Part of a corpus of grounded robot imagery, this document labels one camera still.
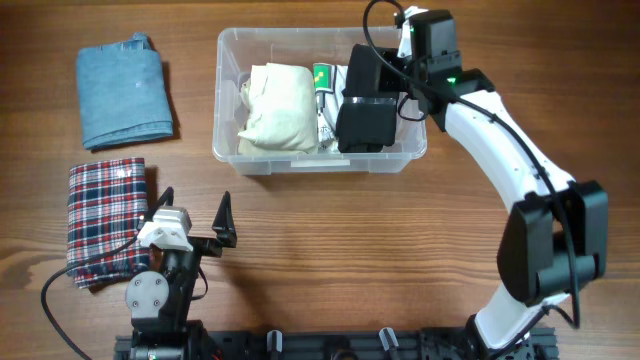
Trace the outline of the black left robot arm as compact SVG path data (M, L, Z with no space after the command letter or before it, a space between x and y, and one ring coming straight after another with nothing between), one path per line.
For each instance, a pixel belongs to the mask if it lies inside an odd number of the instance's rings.
M222 350L200 320L190 320L201 259L219 258L223 245L213 238L191 237L191 251L165 250L160 268L136 275L125 292L133 332L128 349L118 341L118 359L222 359Z

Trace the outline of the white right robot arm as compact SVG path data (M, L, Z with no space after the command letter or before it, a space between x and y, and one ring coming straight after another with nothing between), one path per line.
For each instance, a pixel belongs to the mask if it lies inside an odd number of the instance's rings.
M368 28L228 28L218 38L212 151L241 175L396 173L426 150L426 121L455 139L509 217L501 283L471 316L472 358L495 358L606 269L608 197L550 161L493 83L464 70L446 10L398 7L379 48Z

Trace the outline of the cream garment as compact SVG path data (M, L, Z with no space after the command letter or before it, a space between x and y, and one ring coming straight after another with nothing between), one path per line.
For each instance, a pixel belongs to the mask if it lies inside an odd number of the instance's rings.
M249 114L240 155L315 154L319 147L314 78L302 66L254 65L240 97Z

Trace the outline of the white printed t-shirt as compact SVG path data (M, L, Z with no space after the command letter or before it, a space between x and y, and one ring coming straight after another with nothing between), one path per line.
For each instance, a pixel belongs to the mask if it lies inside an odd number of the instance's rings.
M345 65L313 64L320 154L339 153L336 128L339 110L344 101L347 70Z

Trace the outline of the black garment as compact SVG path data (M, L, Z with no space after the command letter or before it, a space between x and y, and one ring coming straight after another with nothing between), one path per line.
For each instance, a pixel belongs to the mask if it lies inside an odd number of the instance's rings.
M337 118L341 153L378 153L395 143L399 93L379 91L382 65L369 46L353 46Z

